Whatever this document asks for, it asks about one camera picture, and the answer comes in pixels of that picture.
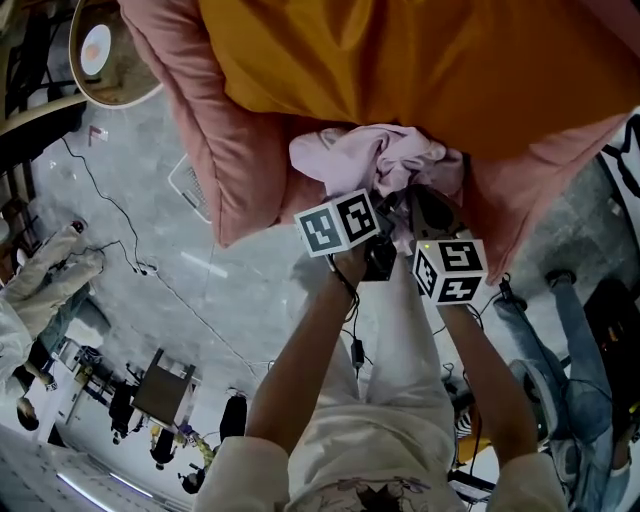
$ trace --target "desk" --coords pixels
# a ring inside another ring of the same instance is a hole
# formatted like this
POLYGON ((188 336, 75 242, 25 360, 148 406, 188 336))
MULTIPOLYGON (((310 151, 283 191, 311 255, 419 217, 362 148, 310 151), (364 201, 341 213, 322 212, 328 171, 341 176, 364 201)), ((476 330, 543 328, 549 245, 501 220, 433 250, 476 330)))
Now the desk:
POLYGON ((183 377, 158 366, 164 350, 158 349, 142 378, 133 407, 172 432, 177 431, 191 402, 192 377, 196 367, 186 368, 183 377))

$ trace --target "light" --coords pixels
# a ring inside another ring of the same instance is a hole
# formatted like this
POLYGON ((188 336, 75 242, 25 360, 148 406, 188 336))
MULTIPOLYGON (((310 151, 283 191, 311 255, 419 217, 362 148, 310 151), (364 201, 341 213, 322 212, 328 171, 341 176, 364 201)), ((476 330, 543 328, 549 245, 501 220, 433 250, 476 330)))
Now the light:
POLYGON ((140 494, 143 494, 144 496, 147 496, 148 498, 153 498, 153 495, 149 494, 147 491, 143 491, 142 489, 140 489, 140 487, 136 487, 131 482, 128 482, 127 480, 125 480, 121 476, 118 476, 115 473, 109 473, 109 474, 113 478, 115 478, 116 480, 119 480, 120 482, 122 482, 124 485, 128 485, 129 487, 131 487, 134 491, 138 491, 140 494))
POLYGON ((113 510, 112 508, 107 507, 104 503, 102 503, 101 501, 98 501, 97 499, 95 499, 93 496, 91 496, 91 494, 87 493, 86 491, 84 491, 83 489, 81 489, 80 487, 78 487, 74 482, 72 482, 71 480, 69 480, 65 475, 62 475, 60 473, 58 473, 58 478, 60 480, 62 480, 64 483, 66 483, 69 487, 71 487, 74 491, 76 491, 78 494, 80 494, 81 496, 84 496, 86 499, 88 499, 91 503, 93 503, 96 507, 101 508, 102 510, 104 510, 105 512, 116 512, 115 510, 113 510))

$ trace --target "white basket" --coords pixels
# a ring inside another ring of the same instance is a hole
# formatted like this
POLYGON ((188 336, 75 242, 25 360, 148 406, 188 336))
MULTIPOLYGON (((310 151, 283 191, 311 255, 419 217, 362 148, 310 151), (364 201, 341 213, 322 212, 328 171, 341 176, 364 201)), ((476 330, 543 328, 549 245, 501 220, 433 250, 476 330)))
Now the white basket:
POLYGON ((211 224, 209 205, 207 205, 202 188, 193 167, 191 167, 187 159, 187 155, 180 159, 178 165, 171 171, 167 179, 173 189, 196 211, 198 217, 207 224, 211 224))

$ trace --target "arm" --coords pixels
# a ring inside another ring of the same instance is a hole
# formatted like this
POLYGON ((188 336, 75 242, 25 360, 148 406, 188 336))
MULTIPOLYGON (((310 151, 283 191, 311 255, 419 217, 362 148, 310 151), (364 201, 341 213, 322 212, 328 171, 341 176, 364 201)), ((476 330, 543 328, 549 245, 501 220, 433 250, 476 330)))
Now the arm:
POLYGON ((27 360, 24 362, 24 369, 27 370, 31 375, 42 381, 45 386, 50 386, 55 382, 53 379, 53 375, 47 372, 41 372, 38 370, 33 364, 27 360))
POLYGON ((631 442, 633 435, 636 433, 636 430, 637 426, 635 424, 631 425, 622 433, 616 442, 613 449, 613 463, 611 469, 622 469, 629 463, 629 443, 631 442))
POLYGON ((439 310, 462 359, 500 467, 521 455, 537 453, 533 411, 503 359, 465 306, 439 310))
MULTIPOLYGON (((366 270, 364 248, 336 258, 336 265, 357 288, 366 270)), ((351 303, 347 288, 331 273, 258 388, 247 436, 271 441, 291 454, 315 409, 351 303)))

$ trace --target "gray floor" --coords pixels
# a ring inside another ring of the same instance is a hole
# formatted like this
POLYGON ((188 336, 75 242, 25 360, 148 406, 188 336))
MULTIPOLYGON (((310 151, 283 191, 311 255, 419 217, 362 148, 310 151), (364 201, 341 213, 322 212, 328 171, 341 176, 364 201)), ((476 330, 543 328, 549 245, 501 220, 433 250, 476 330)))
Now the gray floor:
MULTIPOLYGON (((288 279, 303 252, 292 227, 270 229, 232 248, 215 247, 211 229, 167 181, 184 154, 164 95, 121 111, 89 107, 82 131, 66 137, 86 157, 101 191, 130 215, 139 235, 138 259, 159 267, 157 276, 135 274, 122 249, 105 249, 106 268, 97 279, 96 302, 113 329, 102 351, 119 368, 145 367, 157 347, 198 366, 204 383, 222 392, 235 386, 251 393, 291 329, 303 292, 288 279), (108 141, 88 146, 90 125, 108 131, 108 141), (194 265, 182 253, 213 264, 227 277, 194 265)), ((87 242, 104 246, 122 240, 133 261, 134 236, 125 217, 100 199, 82 161, 61 141, 34 162, 38 199, 34 211, 50 233, 74 215, 89 224, 87 242)), ((610 186, 602 171, 588 166, 558 198, 522 247, 510 270, 516 292, 529 302, 528 315, 540 337, 559 354, 566 342, 544 274, 568 267, 579 277, 581 298, 608 274, 628 285, 640 275, 636 249, 624 221, 606 204, 610 186)), ((483 290, 483 307, 495 289, 483 290)), ((442 322, 427 305, 432 326, 442 322)), ((486 331, 507 359, 517 356, 493 308, 483 315, 486 331)), ((363 292, 358 334, 373 358, 377 326, 363 292)), ((437 336, 442 362, 458 357, 448 335, 437 336)), ((367 368, 363 382, 366 382, 367 368)))

